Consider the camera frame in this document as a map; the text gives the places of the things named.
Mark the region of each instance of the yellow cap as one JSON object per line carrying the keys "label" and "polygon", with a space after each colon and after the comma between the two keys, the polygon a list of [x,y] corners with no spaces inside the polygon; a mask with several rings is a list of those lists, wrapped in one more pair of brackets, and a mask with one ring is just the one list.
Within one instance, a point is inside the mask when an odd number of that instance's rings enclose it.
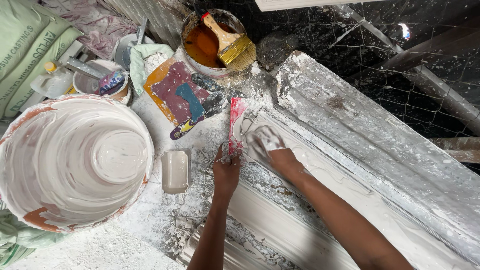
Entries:
{"label": "yellow cap", "polygon": [[50,71],[50,72],[57,70],[57,65],[55,63],[52,63],[52,62],[45,63],[45,65],[43,67],[47,71]]}

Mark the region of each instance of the plaster mixing bucket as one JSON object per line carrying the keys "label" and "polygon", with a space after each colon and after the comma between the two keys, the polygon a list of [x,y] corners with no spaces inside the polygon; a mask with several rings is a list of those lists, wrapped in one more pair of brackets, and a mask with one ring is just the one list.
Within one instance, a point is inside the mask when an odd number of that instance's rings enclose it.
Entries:
{"label": "plaster mixing bucket", "polygon": [[77,94],[27,109],[0,140],[0,194],[28,225],[90,229],[121,215],[150,177],[154,147],[127,106]]}

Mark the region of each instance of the wooden plank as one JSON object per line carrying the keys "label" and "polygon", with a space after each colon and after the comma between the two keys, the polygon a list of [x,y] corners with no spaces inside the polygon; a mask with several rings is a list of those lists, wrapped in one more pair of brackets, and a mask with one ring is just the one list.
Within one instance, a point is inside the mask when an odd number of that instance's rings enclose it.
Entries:
{"label": "wooden plank", "polygon": [[480,163],[480,138],[435,138],[436,146],[459,162]]}

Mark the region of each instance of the paint brush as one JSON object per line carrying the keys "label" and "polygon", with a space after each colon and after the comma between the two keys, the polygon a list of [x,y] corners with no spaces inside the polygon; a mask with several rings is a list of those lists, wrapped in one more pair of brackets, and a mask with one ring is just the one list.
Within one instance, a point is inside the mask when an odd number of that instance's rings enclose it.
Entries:
{"label": "paint brush", "polygon": [[228,69],[243,71],[257,59],[255,44],[246,34],[231,34],[224,31],[216,23],[212,15],[194,4],[195,11],[202,18],[202,22],[208,26],[218,37],[218,58]]}

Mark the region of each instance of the yellow handle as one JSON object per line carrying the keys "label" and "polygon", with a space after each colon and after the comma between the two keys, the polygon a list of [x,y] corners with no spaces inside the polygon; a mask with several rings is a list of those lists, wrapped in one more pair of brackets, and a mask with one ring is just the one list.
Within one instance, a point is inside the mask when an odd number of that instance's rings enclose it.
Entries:
{"label": "yellow handle", "polygon": [[223,31],[222,28],[216,23],[212,15],[208,14],[204,17],[204,24],[208,26],[218,37],[219,47],[218,52],[223,51],[228,46],[232,45],[237,39],[241,37],[239,34],[231,34]]}

